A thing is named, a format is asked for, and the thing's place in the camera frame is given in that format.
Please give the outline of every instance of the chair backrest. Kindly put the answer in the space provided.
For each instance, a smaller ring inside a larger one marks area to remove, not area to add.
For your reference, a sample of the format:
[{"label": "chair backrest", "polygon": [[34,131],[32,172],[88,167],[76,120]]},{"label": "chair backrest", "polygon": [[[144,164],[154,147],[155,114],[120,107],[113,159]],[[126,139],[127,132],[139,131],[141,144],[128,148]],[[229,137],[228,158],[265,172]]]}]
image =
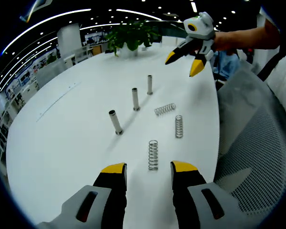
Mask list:
[{"label": "chair backrest", "polygon": [[262,222],[286,191],[286,113],[267,84],[240,69],[218,91],[219,159],[214,182]]}]

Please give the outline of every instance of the white table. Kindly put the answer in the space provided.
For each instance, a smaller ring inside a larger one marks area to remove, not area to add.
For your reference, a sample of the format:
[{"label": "white table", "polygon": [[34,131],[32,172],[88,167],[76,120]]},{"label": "white table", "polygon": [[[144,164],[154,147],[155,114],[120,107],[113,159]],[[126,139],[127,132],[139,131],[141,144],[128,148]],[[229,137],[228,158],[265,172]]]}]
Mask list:
[{"label": "white table", "polygon": [[[20,111],[9,130],[7,171],[13,196],[33,223],[51,221],[62,203],[92,185],[104,167],[126,162],[124,228],[178,228],[170,162],[192,163],[212,182],[219,114],[210,65],[190,78],[193,57],[164,64],[172,49],[155,44],[132,60],[113,53],[92,57],[51,80]],[[151,96],[146,94],[149,74]],[[133,111],[133,87],[139,112]],[[170,103],[175,111],[155,115],[155,108]],[[121,136],[114,133],[112,109],[124,129]],[[183,116],[182,139],[174,136],[176,115]],[[158,171],[148,170],[152,139],[159,142]]]}]

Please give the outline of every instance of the metal pin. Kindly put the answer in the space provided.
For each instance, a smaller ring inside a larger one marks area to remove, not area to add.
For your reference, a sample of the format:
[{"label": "metal pin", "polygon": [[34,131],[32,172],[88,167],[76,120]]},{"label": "metal pin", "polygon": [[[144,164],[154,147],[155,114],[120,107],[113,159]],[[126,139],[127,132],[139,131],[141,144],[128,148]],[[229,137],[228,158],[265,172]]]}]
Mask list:
[{"label": "metal pin", "polygon": [[138,100],[138,89],[133,88],[132,92],[133,92],[133,110],[139,111],[140,107],[139,107],[139,100]]},{"label": "metal pin", "polygon": [[115,128],[115,133],[116,133],[117,135],[123,134],[123,129],[122,129],[121,126],[120,126],[118,117],[117,117],[116,114],[115,114],[115,110],[111,110],[111,111],[109,112],[109,116],[110,116],[111,121],[112,121],[112,124],[113,124],[113,126],[114,126],[114,128]]},{"label": "metal pin", "polygon": [[152,77],[152,75],[148,75],[148,77],[147,77],[147,83],[148,83],[148,91],[147,91],[147,94],[148,94],[148,95],[152,95],[152,94],[153,94],[153,91],[152,91],[152,88],[153,88],[153,77]]}]

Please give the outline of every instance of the human arm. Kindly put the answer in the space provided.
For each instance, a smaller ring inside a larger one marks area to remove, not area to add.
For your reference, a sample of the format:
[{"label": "human arm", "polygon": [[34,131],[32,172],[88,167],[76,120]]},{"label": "human arm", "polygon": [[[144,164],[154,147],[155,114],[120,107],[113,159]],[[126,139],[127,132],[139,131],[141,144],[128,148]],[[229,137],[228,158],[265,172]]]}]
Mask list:
[{"label": "human arm", "polygon": [[250,30],[217,32],[214,40],[216,50],[229,49],[275,49],[280,45],[280,33],[270,21],[264,27]]}]

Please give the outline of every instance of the white pillar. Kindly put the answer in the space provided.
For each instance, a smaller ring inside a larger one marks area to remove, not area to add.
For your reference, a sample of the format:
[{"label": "white pillar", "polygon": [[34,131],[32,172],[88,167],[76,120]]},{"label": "white pillar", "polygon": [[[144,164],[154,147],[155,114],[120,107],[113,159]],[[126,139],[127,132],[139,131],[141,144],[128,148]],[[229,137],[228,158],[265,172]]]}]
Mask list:
[{"label": "white pillar", "polygon": [[57,37],[58,47],[62,58],[74,54],[76,49],[82,47],[78,23],[62,27],[57,32]]}]

